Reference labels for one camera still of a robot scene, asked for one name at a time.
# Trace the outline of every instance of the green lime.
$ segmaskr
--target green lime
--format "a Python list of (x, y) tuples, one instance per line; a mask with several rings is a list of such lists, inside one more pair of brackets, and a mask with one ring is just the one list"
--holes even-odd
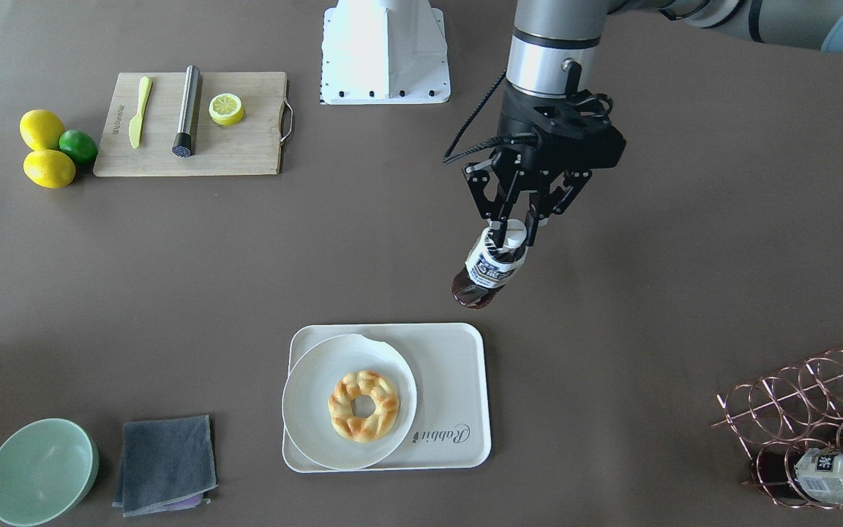
[(96, 141), (80, 130), (68, 130), (61, 134), (57, 146), (78, 165), (88, 165), (97, 158)]

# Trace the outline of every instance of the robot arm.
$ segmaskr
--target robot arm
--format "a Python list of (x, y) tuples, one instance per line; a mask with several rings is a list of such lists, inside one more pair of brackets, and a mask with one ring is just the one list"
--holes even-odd
[[(451, 162), (492, 148), (487, 160), (465, 166), (464, 177), (499, 246), (520, 193), (530, 195), (524, 223), (532, 246), (538, 227), (565, 211), (592, 170), (618, 163), (626, 141), (610, 121), (612, 100), (588, 91), (588, 83), (606, 17), (629, 10), (658, 10), (745, 40), (843, 53), (843, 0), (519, 0), (498, 134), (452, 156), (482, 103), (445, 153)], [(491, 199), (485, 190), (492, 177)]]

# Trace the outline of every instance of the bottle label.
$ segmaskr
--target bottle label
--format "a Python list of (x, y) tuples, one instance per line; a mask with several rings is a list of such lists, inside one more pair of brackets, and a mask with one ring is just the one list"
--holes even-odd
[(492, 240), (487, 236), (488, 233), (489, 229), (482, 231), (477, 244), (471, 250), (471, 254), (468, 254), (465, 266), (468, 268), (468, 276), (471, 277), (472, 283), (486, 289), (496, 289), (508, 283), (516, 269), (522, 266), (525, 261), (525, 253), (519, 260), (512, 261), (512, 263), (496, 260), (488, 249), (488, 247), (494, 247)]
[(843, 506), (843, 452), (810, 448), (795, 464), (795, 478), (813, 500)]

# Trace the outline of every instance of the yellow knife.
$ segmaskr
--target yellow knife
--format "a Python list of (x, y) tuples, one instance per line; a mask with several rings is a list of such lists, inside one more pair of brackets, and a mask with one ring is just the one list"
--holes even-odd
[(141, 121), (145, 118), (145, 104), (148, 103), (149, 92), (151, 92), (151, 77), (142, 77), (138, 80), (138, 109), (135, 117), (132, 117), (130, 121), (132, 148), (138, 148), (138, 141), (141, 140)]

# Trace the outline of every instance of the cable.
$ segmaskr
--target cable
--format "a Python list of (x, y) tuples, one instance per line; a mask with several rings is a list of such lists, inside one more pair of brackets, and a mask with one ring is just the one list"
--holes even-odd
[[(581, 107), (591, 101), (598, 101), (601, 103), (604, 106), (603, 111), (595, 111), (595, 113), (585, 113), (585, 111), (581, 111)], [(571, 104), (578, 111), (581, 111), (581, 114), (584, 117), (606, 117), (610, 115), (611, 111), (613, 111), (613, 99), (611, 99), (608, 94), (589, 94), (589, 96), (585, 97), (583, 100), (569, 100), (568, 104)]]
[(472, 146), (471, 148), (468, 148), (462, 152), (458, 152), (457, 154), (454, 154), (454, 156), (445, 157), (445, 159), (441, 162), (447, 165), (449, 163), (453, 163), (454, 161), (461, 159), (461, 157), (469, 156), (469, 154), (474, 154), (481, 150), (486, 150), (487, 148), (500, 146), (501, 144), (531, 143), (531, 141), (536, 140), (538, 140), (538, 137), (536, 137), (536, 134), (531, 132), (516, 133), (512, 135), (498, 135), (483, 141), (483, 143), (475, 144), (475, 146)]
[[(488, 100), (490, 100), (490, 97), (492, 96), (492, 93), (496, 91), (496, 88), (499, 87), (499, 84), (502, 83), (503, 79), (506, 79), (506, 70), (503, 70), (503, 72), (501, 74), (499, 74), (499, 77), (497, 77), (496, 81), (492, 84), (492, 86), (490, 86), (490, 90), (486, 93), (486, 96), (484, 96), (483, 100), (481, 100), (481, 102), (477, 105), (477, 108), (474, 110), (474, 113), (472, 113), (471, 116), (468, 117), (468, 120), (466, 120), (466, 122), (461, 126), (461, 130), (458, 131), (457, 135), (455, 135), (455, 137), (454, 137), (454, 140), (451, 141), (451, 146), (449, 146), (448, 150), (444, 153), (444, 157), (441, 160), (442, 163), (448, 164), (452, 161), (458, 160), (460, 157), (466, 156), (467, 154), (473, 154), (474, 152), (479, 152), (479, 150), (485, 150), (486, 148), (489, 148), (489, 146), (485, 146), (483, 148), (479, 148), (479, 150), (474, 150), (473, 152), (468, 152), (467, 154), (464, 154), (464, 156), (461, 156), (461, 154), (458, 154), (458, 156), (454, 156), (454, 157), (451, 156), (451, 153), (454, 152), (454, 147), (456, 147), (458, 141), (461, 140), (461, 136), (464, 135), (464, 132), (468, 129), (468, 127), (471, 125), (471, 123), (474, 122), (474, 119), (477, 117), (477, 114), (479, 113), (479, 111), (482, 110), (483, 106), (486, 105), (486, 102)], [(492, 141), (492, 139), (487, 140), (487, 141), (483, 141), (483, 143), (481, 143), (481, 144), (489, 143), (489, 141)]]

